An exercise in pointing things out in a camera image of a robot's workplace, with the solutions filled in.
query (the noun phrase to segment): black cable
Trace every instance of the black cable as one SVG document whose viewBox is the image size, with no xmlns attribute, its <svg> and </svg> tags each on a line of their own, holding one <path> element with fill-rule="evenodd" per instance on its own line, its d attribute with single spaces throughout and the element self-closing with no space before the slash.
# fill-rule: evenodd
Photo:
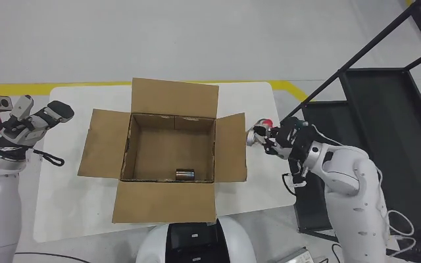
<svg viewBox="0 0 421 263">
<path fill-rule="evenodd" d="M 282 174 L 282 181 L 284 183 L 285 188 L 288 190 L 288 192 L 290 194 L 292 194 L 293 196 L 295 196 L 295 193 L 293 191 L 291 191 L 291 189 L 288 187 L 287 183 L 285 182 L 285 177 L 288 176 L 288 174 Z"/>
<path fill-rule="evenodd" d="M 337 254 L 336 254 L 336 252 L 335 252 L 335 247 L 341 247 L 341 245 L 340 245 L 340 244 L 337 244 L 337 243 L 334 243 L 334 244 L 332 245 L 332 252 L 334 253 L 334 255 L 335 255 L 335 257 L 336 257 L 337 263 L 341 263 L 341 261 L 339 260 L 339 257 L 337 256 Z"/>
<path fill-rule="evenodd" d="M 26 149 L 26 150 L 31 149 L 31 147 L 25 146 L 25 145 L 19 145 L 18 147 Z M 45 152 L 40 151 L 40 150 L 36 150 L 36 149 L 33 149 L 33 150 L 34 150 L 35 154 L 41 155 L 42 158 L 49 161 L 51 164 L 53 164 L 55 166 L 63 166 L 64 165 L 64 160 L 62 158 L 56 157 L 54 155 L 50 155 L 49 153 L 45 153 Z M 7 158 L 16 158 L 16 156 L 8 153 L 7 151 L 2 151 L 2 150 L 0 150 L 0 155 L 3 155 Z"/>
<path fill-rule="evenodd" d="M 40 254 L 44 256 L 58 256 L 59 258 L 69 258 L 69 259 L 73 259 L 73 260 L 80 261 L 83 263 L 91 263 L 89 261 L 86 261 L 80 258 L 74 258 L 73 256 L 65 256 L 61 254 L 50 254 L 50 253 L 40 253 L 40 252 L 16 252 L 15 254 Z"/>
</svg>

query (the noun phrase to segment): open cardboard box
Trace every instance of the open cardboard box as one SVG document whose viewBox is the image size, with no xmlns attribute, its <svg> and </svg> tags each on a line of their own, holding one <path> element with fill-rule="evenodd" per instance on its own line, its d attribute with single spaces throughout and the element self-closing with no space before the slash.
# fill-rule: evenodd
<svg viewBox="0 0 421 263">
<path fill-rule="evenodd" d="M 134 78 L 132 112 L 93 110 L 78 175 L 119 179 L 112 222 L 216 221 L 214 183 L 247 179 L 244 113 L 217 107 L 218 86 Z"/>
</svg>

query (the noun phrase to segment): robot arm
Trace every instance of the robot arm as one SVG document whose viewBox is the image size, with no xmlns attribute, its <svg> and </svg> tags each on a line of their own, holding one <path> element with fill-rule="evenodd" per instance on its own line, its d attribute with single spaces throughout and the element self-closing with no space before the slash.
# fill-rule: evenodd
<svg viewBox="0 0 421 263">
<path fill-rule="evenodd" d="M 26 167 L 26 151 L 31 149 L 47 131 L 61 122 L 69 121 L 73 110 L 66 104 L 53 101 L 30 115 L 34 105 L 29 96 L 22 96 L 12 107 L 10 98 L 0 97 L 0 112 L 10 111 L 10 119 L 0 125 L 0 262 L 11 263 L 22 227 L 21 204 L 18 192 L 19 172 Z M 62 159 L 42 153 L 55 165 Z"/>
<path fill-rule="evenodd" d="M 334 145 L 321 143 L 326 140 Z M 366 152 L 329 140 L 296 117 L 280 127 L 259 120 L 247 134 L 247 144 L 254 143 L 267 154 L 297 161 L 302 177 L 311 171 L 324 181 L 329 220 L 346 263 L 386 262 L 387 210 L 377 168 Z"/>
</svg>

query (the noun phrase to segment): table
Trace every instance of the table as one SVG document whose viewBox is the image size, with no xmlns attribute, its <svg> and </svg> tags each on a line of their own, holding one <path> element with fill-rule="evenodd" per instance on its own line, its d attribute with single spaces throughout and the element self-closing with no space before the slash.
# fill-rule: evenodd
<svg viewBox="0 0 421 263">
<path fill-rule="evenodd" d="M 219 84 L 217 117 L 245 112 L 246 129 L 260 118 L 278 120 L 271 86 L 266 82 Z M 76 176 L 93 108 L 130 112 L 130 86 L 58 87 L 50 101 L 69 104 L 75 117 L 49 131 L 43 150 L 64 158 L 63 167 L 43 162 L 39 179 L 34 239 L 37 242 L 95 235 L 156 224 L 113 224 L 116 179 Z M 247 148 L 245 183 L 217 183 L 219 216 L 290 206 L 295 197 L 282 183 L 288 162 L 268 156 L 260 145 Z"/>
</svg>

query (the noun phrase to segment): gray floor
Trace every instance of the gray floor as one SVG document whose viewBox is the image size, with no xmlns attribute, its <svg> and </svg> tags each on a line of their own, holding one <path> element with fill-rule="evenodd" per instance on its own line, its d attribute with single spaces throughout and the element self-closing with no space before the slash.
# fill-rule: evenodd
<svg viewBox="0 0 421 263">
<path fill-rule="evenodd" d="M 310 93 L 403 10 L 403 0 L 42 0 L 0 2 L 0 83 L 169 80 L 293 80 Z M 405 22 L 357 66 L 404 66 L 421 55 Z M 421 70 L 413 70 L 421 78 Z M 294 106 L 274 93 L 280 117 Z M 319 99 L 343 96 L 334 84 Z M 47 97 L 37 97 L 40 107 Z M 19 251 L 133 262 L 147 229 L 49 243 L 32 239 L 39 162 L 22 173 Z M 258 262 L 307 246 L 334 261 L 330 242 L 296 233 L 292 207 L 234 216 Z M 67 262 L 16 256 L 14 262 Z"/>
</svg>

